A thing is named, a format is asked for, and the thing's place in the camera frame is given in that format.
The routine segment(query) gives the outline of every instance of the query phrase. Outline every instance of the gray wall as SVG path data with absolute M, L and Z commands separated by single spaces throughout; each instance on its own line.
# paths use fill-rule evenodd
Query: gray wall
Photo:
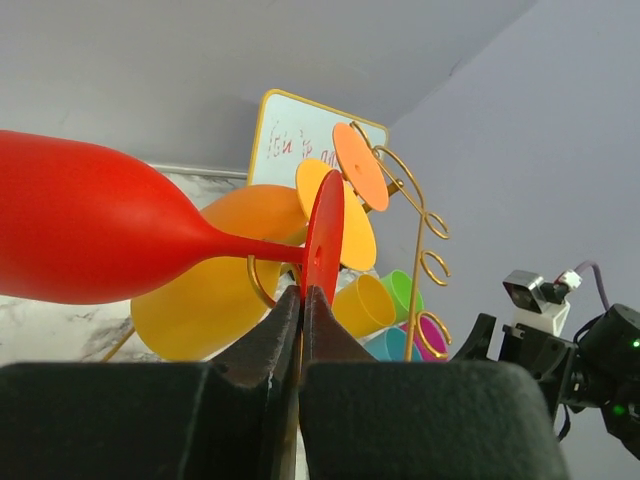
M 427 237 L 450 286 L 422 291 L 454 349 L 479 312 L 510 321 L 501 281 L 516 268 L 552 279 L 594 259 L 610 300 L 640 309 L 639 25 L 635 0 L 541 1 L 392 127 L 452 230 Z M 414 248 L 415 215 L 392 203 L 375 217 L 380 273 L 409 269 Z M 591 276 L 571 300 L 565 336 L 602 311 Z M 638 478 L 598 412 L 574 416 L 563 447 L 577 480 Z
M 271 88 L 390 125 L 535 0 L 21 0 L 0 125 L 246 171 Z

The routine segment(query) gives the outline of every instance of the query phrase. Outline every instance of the black cable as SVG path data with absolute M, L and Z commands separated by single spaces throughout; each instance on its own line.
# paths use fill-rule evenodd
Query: black cable
M 569 430 L 571 430 L 571 418 L 569 417 L 569 408 L 562 404 L 564 407 L 564 423 L 562 424 L 562 428 L 560 429 L 560 433 L 558 433 L 558 442 L 561 442 L 565 439 L 565 437 L 569 434 Z
M 596 317 L 592 320 L 589 320 L 587 323 L 585 323 L 582 327 L 580 327 L 580 329 L 576 332 L 576 334 L 573 336 L 573 343 L 578 343 L 578 340 L 580 340 L 580 336 L 583 333 L 588 332 L 589 330 L 591 330 L 591 327 L 593 327 L 596 322 L 600 320 L 600 317 Z

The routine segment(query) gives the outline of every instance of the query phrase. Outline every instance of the yellow cup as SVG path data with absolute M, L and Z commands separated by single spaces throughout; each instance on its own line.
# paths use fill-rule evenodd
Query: yellow cup
M 304 227 L 296 191 L 251 185 L 225 195 L 201 211 L 227 233 L 281 241 Z M 279 262 L 257 261 L 258 277 L 273 296 Z M 131 300 L 138 335 L 170 361 L 198 361 L 251 330 L 267 310 L 255 294 L 244 258 L 217 257 L 194 266 L 168 284 Z
M 332 311 L 355 338 L 387 328 L 396 318 L 391 295 L 380 280 L 367 274 L 360 275 L 336 294 Z

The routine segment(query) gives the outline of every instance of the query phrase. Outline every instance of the whiteboard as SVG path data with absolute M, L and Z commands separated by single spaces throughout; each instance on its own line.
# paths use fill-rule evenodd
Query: whiteboard
M 296 169 L 307 158 L 316 158 L 340 169 L 333 148 L 333 127 L 356 120 L 372 145 L 387 145 L 386 127 L 341 112 L 282 90 L 269 90 L 262 99 L 248 185 L 296 186 Z

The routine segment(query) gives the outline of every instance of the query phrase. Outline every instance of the whiteboard frame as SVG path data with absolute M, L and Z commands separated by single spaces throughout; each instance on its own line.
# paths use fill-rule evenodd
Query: whiteboard frame
M 247 185 L 251 185 L 253 182 L 253 173 L 256 168 L 256 155 L 258 154 L 258 149 L 260 147 L 260 136 L 262 134 L 262 124 L 264 121 L 264 115 L 266 113 L 266 105 L 267 105 L 267 101 L 272 95 L 282 95 L 283 97 L 290 98 L 291 100 L 296 100 L 298 102 L 305 103 L 310 107 L 320 108 L 322 110 L 335 113 L 336 115 L 341 115 L 343 117 L 346 117 L 351 121 L 355 120 L 358 123 L 363 123 L 365 125 L 369 125 L 370 127 L 378 128 L 384 132 L 384 135 L 385 135 L 384 146 L 386 147 L 389 144 L 389 129 L 384 125 L 372 122 L 370 120 L 366 120 L 356 115 L 352 115 L 351 113 L 343 112 L 341 110 L 338 110 L 337 108 L 329 107 L 327 105 L 314 102 L 313 100 L 309 100 L 308 98 L 301 97 L 299 95 L 296 95 L 295 93 L 286 92 L 279 88 L 272 88 L 271 90 L 267 91 L 264 94 L 264 96 L 262 97 L 262 101 L 260 102 L 260 110 L 258 111 L 258 121 L 256 122 L 256 132 L 253 136 L 253 148 L 251 149 L 251 162 L 249 163 L 249 171 L 247 173 Z

